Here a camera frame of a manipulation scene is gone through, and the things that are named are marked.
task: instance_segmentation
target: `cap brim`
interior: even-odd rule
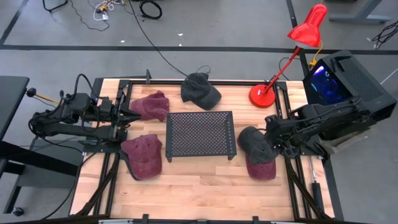
[[[250,164],[250,157],[246,155],[246,167],[248,168],[249,176],[253,179],[272,180],[276,177],[275,160],[253,165]]]
[[[162,172],[162,157],[159,156],[149,162],[136,162],[130,158],[131,169],[138,179],[148,179],[159,175]]]
[[[200,100],[195,100],[192,102],[204,110],[211,110],[217,105],[218,102],[220,102],[220,99],[221,93],[213,85],[210,85],[209,94]]]

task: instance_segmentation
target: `concrete floor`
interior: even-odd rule
[[[51,5],[63,2],[53,0]],[[104,28],[102,22],[92,18],[93,10],[86,1],[74,0],[75,7],[89,26]],[[292,0],[298,23],[302,22],[316,0]],[[22,0],[2,1],[0,5],[0,31],[6,30]],[[329,13],[355,13],[365,3],[324,1]],[[157,46],[183,47],[268,47],[292,49],[294,43],[286,35],[292,25],[285,1],[275,0],[166,0],[159,1],[163,17],[159,21],[142,22],[149,38]],[[391,16],[398,20],[398,2],[384,0],[374,14]],[[30,0],[23,9],[6,45],[52,46],[150,46],[139,30],[135,19],[122,6],[109,13],[111,27],[98,32],[81,24],[71,4],[50,14],[41,1]],[[332,23],[325,19],[321,33],[325,49],[372,50],[373,38],[383,25],[354,25]],[[381,47],[381,50],[398,50],[398,35]],[[278,61],[290,54],[259,52],[164,52],[163,55],[184,72],[194,72],[202,65],[211,67],[211,78],[218,79],[269,79],[278,71]],[[306,54],[311,61],[313,55]],[[398,55],[356,55],[357,59],[380,82],[397,67]],[[89,50],[0,50],[2,75],[27,76],[29,87],[38,93],[58,98],[60,90],[71,92],[75,77],[84,73],[93,81],[96,77],[122,77],[143,75],[149,69],[156,78],[182,78],[168,66],[157,52],[150,51],[89,51]],[[303,72],[295,60],[285,74],[291,80],[301,80]],[[398,96],[398,73],[385,82],[384,87]],[[80,91],[88,91],[86,84]],[[43,111],[47,106],[24,98],[5,140],[17,145],[29,145],[33,135],[27,122],[33,111]],[[364,138],[348,149],[332,155],[336,184],[344,218],[347,221],[367,223],[395,223],[398,214],[398,153],[394,133],[398,112],[380,122]],[[13,175],[2,176],[0,181],[0,206],[7,200],[8,189],[13,185]],[[0,222],[19,222],[46,216],[65,198],[66,188],[23,188],[16,203],[25,208],[22,217],[0,214]],[[71,201],[53,217],[64,217]]]

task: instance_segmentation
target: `wooden table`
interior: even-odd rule
[[[104,79],[101,96],[116,97],[118,79]],[[265,128],[264,118],[275,114],[275,105],[260,109],[248,98],[251,86],[217,85],[221,101],[213,111],[232,111],[235,136],[247,126]],[[307,104],[302,82],[287,82],[292,110]],[[164,92],[170,100],[170,112],[203,111],[192,102],[183,103],[179,85],[134,85],[131,100],[156,91]],[[166,123],[157,120],[135,121],[129,128],[128,139],[143,134],[157,134],[162,141],[162,174],[154,179],[135,181],[121,161],[113,198],[111,218],[141,218],[143,214],[155,219],[207,220],[293,220],[292,204],[284,158],[276,158],[277,174],[274,180],[254,180],[248,176],[244,152],[232,161],[226,156],[165,157]],[[104,154],[93,156],[81,169],[71,213],[79,211],[98,186]],[[313,162],[322,187],[325,211],[334,217],[330,194],[321,160]],[[311,192],[312,171],[308,156],[302,156],[307,189]],[[300,216],[304,217],[302,197],[296,188]],[[107,191],[104,192],[100,213],[104,212]]]

